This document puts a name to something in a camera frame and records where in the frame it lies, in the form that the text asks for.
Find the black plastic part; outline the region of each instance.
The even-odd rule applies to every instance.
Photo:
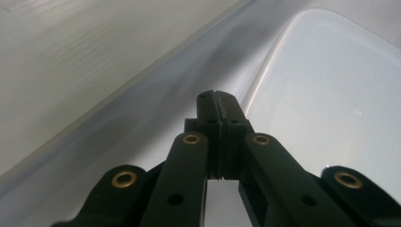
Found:
[[[264,226],[269,204],[260,190],[260,187],[257,184],[247,184],[240,181],[238,191],[252,226]]]
[[[123,171],[133,172],[136,175],[136,181],[124,188],[115,187],[113,178]],[[144,194],[147,180],[145,170],[140,167],[113,168],[97,183],[73,220],[56,223],[53,227],[137,226],[148,202],[148,197],[146,193]]]
[[[273,137],[252,133],[244,150],[269,202],[263,226],[356,226]]]
[[[207,148],[207,138],[198,132],[189,131],[176,137],[141,227],[203,225]]]
[[[361,226],[401,226],[401,207],[363,174],[347,167],[323,171],[321,182],[344,211]]]
[[[197,97],[197,119],[185,120],[185,131],[198,131],[209,140],[208,179],[221,178],[222,122],[218,101],[213,91],[201,93]]]
[[[225,129],[221,158],[222,176],[226,180],[238,180],[243,168],[240,145],[249,132],[249,121],[236,98],[224,92],[216,92],[218,108]]]

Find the brass insert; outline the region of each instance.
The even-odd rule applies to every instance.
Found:
[[[267,145],[270,143],[269,137],[265,135],[256,135],[252,138],[252,140],[259,145]]]
[[[334,174],[334,179],[336,179],[338,183],[353,189],[360,189],[363,186],[363,183],[359,178],[347,172],[336,172]]]
[[[116,188],[125,188],[136,182],[136,174],[132,171],[123,170],[113,177],[112,184]]]
[[[197,136],[197,135],[194,135],[194,134],[186,135],[183,138],[183,142],[186,143],[186,144],[198,144],[198,142],[200,140],[201,140],[201,138],[199,136]]]

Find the mounting hole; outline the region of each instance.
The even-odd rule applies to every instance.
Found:
[[[259,145],[267,145],[270,143],[270,139],[265,135],[256,135],[252,140]]]
[[[209,120],[207,120],[207,123],[211,124],[211,125],[214,125],[214,124],[217,124],[218,122],[215,119],[209,119]]]
[[[181,194],[172,194],[168,197],[167,202],[172,206],[180,205],[183,203],[183,196]]]
[[[183,138],[183,142],[186,143],[186,144],[198,144],[198,142],[200,140],[201,140],[201,138],[199,136],[197,136],[197,135],[194,135],[194,134],[186,135]]]
[[[125,188],[136,182],[137,176],[134,172],[124,170],[114,175],[112,185],[116,188]]]
[[[342,185],[352,188],[360,189],[363,186],[362,181],[351,173],[339,171],[334,174],[334,179]]]
[[[301,197],[301,201],[307,206],[316,206],[318,203],[316,202],[315,198],[309,195],[303,195]]]

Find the white surface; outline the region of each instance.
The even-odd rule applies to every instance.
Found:
[[[1,1],[0,175],[244,2]]]
[[[183,131],[183,120],[196,116],[196,95],[222,90],[245,103],[284,23],[311,7],[335,10],[401,47],[398,0],[252,1],[51,147],[47,155],[0,179],[0,226],[43,227],[70,219],[107,170],[123,164],[150,169],[162,162],[174,137]],[[209,183],[205,226],[251,226],[236,183]]]
[[[307,171],[348,166],[401,202],[401,51],[336,13],[297,15],[263,65],[247,116]]]

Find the white plastic container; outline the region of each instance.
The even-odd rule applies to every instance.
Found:
[[[323,9],[299,13],[246,112],[307,171],[348,166],[401,201],[401,51],[364,28]]]

